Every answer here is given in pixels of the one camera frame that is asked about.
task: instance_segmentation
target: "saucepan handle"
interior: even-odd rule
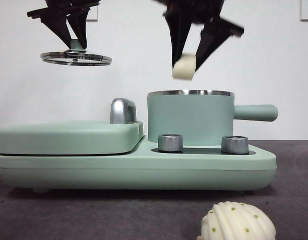
[[[272,122],[278,116],[274,105],[237,105],[234,119]]]

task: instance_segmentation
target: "sandwich maker lid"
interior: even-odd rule
[[[143,136],[140,121],[68,121],[0,129],[0,154],[103,155],[131,151]]]

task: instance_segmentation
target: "white wall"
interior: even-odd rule
[[[213,89],[235,92],[236,104],[274,104],[275,122],[235,121],[250,139],[308,139],[308,22],[298,0],[226,0],[222,15],[245,27],[227,40],[193,81],[171,77],[170,36],[152,0],[102,0],[99,21],[87,23],[88,50],[111,56],[105,67],[43,63],[39,54],[66,46],[26,13],[37,0],[0,0],[0,128],[64,120],[109,120],[113,98],[133,100],[147,127],[148,92]],[[185,52],[194,53],[200,27]]]

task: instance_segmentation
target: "gray tabletop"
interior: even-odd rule
[[[195,240],[213,204],[245,202],[273,221],[278,240],[308,240],[308,141],[250,141],[277,156],[259,191],[54,190],[0,182],[0,240]]]

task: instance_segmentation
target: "mint green kitchen appliance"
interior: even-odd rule
[[[136,119],[135,104],[117,98],[109,122],[0,129],[0,179],[36,192],[255,190],[272,181],[276,157],[248,145],[246,137],[231,136],[233,119],[273,121],[276,117],[272,105],[234,106],[231,92],[153,92],[148,94],[147,138]]]

